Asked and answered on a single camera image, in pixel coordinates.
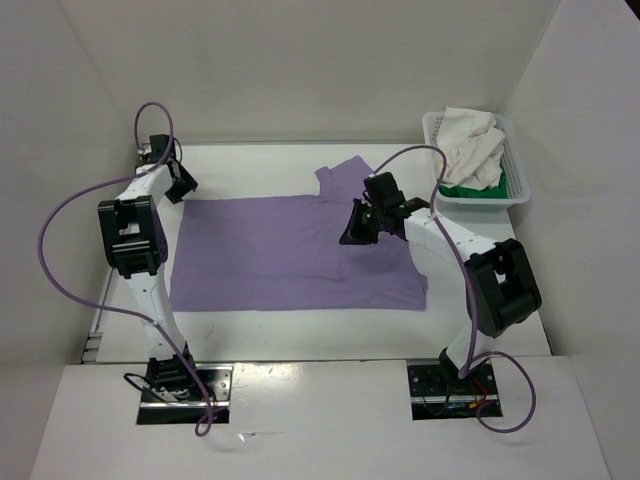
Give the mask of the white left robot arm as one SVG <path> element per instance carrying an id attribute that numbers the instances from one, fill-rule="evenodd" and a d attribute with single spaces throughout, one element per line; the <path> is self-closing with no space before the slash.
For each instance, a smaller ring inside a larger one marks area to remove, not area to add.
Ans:
<path id="1" fill-rule="evenodd" d="M 176 204 L 198 183 L 176 158 L 167 134 L 152 135 L 139 151 L 136 172 L 143 176 L 113 200 L 97 207 L 108 264 L 130 288 L 148 344 L 146 381 L 180 400 L 198 394 L 200 376 L 170 305 L 165 282 L 169 245 L 157 204 Z"/>

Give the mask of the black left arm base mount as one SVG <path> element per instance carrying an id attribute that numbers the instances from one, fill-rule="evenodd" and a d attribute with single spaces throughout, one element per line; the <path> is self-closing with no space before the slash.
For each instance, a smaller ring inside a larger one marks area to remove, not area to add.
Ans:
<path id="1" fill-rule="evenodd" d="M 202 364 L 197 373 L 211 394 L 213 423 L 228 424 L 234 367 L 231 364 Z M 193 424 L 206 422 L 206 402 L 198 389 L 169 390 L 151 383 L 150 375 L 133 372 L 123 379 L 140 393 L 138 425 Z"/>

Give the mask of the purple t shirt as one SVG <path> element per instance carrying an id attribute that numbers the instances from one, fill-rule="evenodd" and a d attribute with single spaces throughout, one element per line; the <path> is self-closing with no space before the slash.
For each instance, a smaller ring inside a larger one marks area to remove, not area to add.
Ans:
<path id="1" fill-rule="evenodd" d="M 316 195 L 184 204 L 170 279 L 176 312 L 420 311 L 427 279 L 407 243 L 339 238 L 371 167 L 359 156 L 322 167 Z"/>

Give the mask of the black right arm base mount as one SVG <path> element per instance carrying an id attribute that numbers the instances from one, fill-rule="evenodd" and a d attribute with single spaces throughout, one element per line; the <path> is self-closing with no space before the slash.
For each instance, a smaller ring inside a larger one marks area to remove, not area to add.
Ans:
<path id="1" fill-rule="evenodd" d="M 490 363 L 458 383 L 445 380 L 436 360 L 408 362 L 406 370 L 414 421 L 503 416 Z"/>

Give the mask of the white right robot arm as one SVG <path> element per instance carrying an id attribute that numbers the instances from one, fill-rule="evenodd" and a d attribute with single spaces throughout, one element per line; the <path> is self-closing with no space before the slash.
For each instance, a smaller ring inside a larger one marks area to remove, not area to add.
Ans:
<path id="1" fill-rule="evenodd" d="M 524 246 L 513 238 L 498 241 L 476 234 L 421 198 L 407 200 L 389 172 L 364 180 L 363 197 L 353 201 L 339 243 L 372 245 L 382 232 L 460 268 L 470 321 L 438 358 L 441 386 L 460 393 L 494 353 L 495 340 L 542 305 Z"/>

